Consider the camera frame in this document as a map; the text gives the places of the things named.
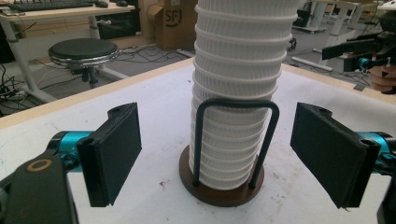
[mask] white tabletop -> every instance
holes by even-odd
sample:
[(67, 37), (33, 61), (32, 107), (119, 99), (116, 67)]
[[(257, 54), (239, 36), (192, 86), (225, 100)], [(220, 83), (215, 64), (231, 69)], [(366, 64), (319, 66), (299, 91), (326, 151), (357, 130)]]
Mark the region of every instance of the white tabletop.
[(178, 174), (180, 153), (190, 142), (193, 69), (183, 62), (160, 76), (131, 77), (0, 119), (0, 178), (40, 154), (57, 132), (95, 130), (108, 109), (137, 102), (143, 149), (114, 206), (91, 208), (82, 174), (68, 175), (81, 223), (376, 223), (389, 178), (372, 175), (360, 208), (337, 209), (291, 149), (292, 123), (297, 102), (304, 102), (331, 110), (353, 131), (396, 136), (395, 104), (284, 71), (274, 95), (280, 118), (263, 187), (249, 203), (220, 208), (190, 195)]

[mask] wooden base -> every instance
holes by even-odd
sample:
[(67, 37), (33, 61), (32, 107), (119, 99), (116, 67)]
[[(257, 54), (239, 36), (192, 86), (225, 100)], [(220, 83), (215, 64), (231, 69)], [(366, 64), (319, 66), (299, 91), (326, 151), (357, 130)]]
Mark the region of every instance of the wooden base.
[(180, 173), (181, 181), (183, 182), (184, 187), (197, 199), (201, 200), (204, 203), (209, 203), (219, 207), (234, 207), (252, 200), (259, 190), (262, 187), (262, 182), (264, 180), (264, 168), (260, 171), (259, 177), (256, 182), (256, 188), (250, 189), (248, 187), (248, 183), (250, 182), (250, 177), (247, 181), (237, 189), (231, 190), (218, 190), (212, 189), (210, 187), (205, 186), (204, 184), (200, 184), (198, 187), (195, 187), (192, 184), (193, 175), (189, 166), (189, 154), (190, 154), (190, 146), (186, 146), (180, 156), (180, 161), (178, 165), (178, 170)]

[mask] black round stool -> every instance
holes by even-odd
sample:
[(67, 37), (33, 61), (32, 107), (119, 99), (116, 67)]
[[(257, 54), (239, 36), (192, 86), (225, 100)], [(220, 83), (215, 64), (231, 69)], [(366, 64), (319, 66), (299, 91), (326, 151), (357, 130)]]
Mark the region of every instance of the black round stool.
[(116, 44), (93, 38), (65, 40), (49, 49), (49, 57), (54, 63), (71, 69), (83, 68), (82, 80), (89, 80), (91, 88), (98, 82), (94, 66), (113, 61), (118, 55)]

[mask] stool leg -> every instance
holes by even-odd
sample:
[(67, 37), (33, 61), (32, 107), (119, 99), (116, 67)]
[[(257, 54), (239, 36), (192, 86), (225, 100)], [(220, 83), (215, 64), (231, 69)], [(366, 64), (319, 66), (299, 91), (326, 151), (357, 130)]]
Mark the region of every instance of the stool leg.
[(98, 79), (96, 78), (96, 70), (93, 67), (88, 68), (88, 75), (90, 76), (90, 87), (91, 89), (96, 88)]

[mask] keyboard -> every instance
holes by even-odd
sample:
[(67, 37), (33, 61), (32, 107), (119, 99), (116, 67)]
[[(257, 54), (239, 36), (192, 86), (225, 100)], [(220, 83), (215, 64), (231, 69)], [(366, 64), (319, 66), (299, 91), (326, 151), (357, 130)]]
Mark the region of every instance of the keyboard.
[(76, 8), (76, 7), (92, 7), (93, 3), (81, 2), (81, 1), (58, 1), (58, 2), (36, 2), (36, 3), (18, 3), (10, 4), (9, 8), (27, 12), (27, 11), (43, 11), (53, 9), (64, 9), (64, 8)]

